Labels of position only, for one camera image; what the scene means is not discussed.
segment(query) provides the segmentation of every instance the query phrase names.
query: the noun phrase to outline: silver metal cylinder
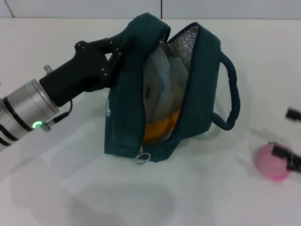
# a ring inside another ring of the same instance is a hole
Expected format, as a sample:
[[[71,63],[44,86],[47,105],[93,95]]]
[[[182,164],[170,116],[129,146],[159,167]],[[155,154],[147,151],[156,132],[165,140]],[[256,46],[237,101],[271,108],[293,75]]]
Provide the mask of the silver metal cylinder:
[[[0,151],[59,112],[36,80],[0,99]]]

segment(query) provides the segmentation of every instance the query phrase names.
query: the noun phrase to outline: white wall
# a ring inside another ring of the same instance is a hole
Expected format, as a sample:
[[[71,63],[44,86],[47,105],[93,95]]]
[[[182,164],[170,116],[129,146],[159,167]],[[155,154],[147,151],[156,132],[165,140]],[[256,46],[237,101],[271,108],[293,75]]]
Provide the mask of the white wall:
[[[16,17],[133,18],[150,12],[160,17],[160,0],[8,0]]]
[[[163,18],[301,19],[301,1],[163,0]]]
[[[4,0],[0,0],[0,17],[12,17]]]

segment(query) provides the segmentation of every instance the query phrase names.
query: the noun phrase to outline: pink ball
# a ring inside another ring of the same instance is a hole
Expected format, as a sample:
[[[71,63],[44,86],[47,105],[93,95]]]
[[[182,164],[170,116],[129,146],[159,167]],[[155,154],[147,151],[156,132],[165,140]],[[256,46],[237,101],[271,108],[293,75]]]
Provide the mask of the pink ball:
[[[292,150],[286,146],[278,146],[292,152]],[[273,144],[262,146],[255,156],[254,163],[256,168],[262,175],[274,181],[281,182],[282,180],[287,178],[290,171],[286,169],[286,159],[280,159],[279,157],[272,155],[273,147]]]

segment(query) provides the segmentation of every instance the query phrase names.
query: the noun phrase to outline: bag handle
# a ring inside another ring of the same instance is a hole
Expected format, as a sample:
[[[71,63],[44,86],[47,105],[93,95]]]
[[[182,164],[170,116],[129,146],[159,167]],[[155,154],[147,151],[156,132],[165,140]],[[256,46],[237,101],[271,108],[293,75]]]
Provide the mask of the bag handle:
[[[227,119],[227,122],[225,122],[217,113],[213,112],[212,122],[223,130],[230,130],[234,127],[235,121],[238,118],[240,111],[240,100],[237,89],[237,76],[233,63],[226,55],[224,55],[223,52],[221,52],[220,62],[225,65],[228,71],[232,110]]]

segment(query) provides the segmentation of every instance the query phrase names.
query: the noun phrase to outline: zipper pull ring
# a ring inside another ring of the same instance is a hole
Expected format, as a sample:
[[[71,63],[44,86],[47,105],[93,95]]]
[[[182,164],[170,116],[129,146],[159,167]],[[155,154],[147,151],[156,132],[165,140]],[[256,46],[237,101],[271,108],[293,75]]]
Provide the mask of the zipper pull ring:
[[[146,160],[144,159],[139,159],[141,156],[143,155],[147,155],[148,158]],[[147,152],[143,152],[143,147],[141,146],[140,149],[139,149],[139,155],[137,155],[137,157],[134,159],[134,163],[136,165],[144,165],[145,163],[147,163],[149,160],[151,159],[151,154],[150,153],[147,153]]]

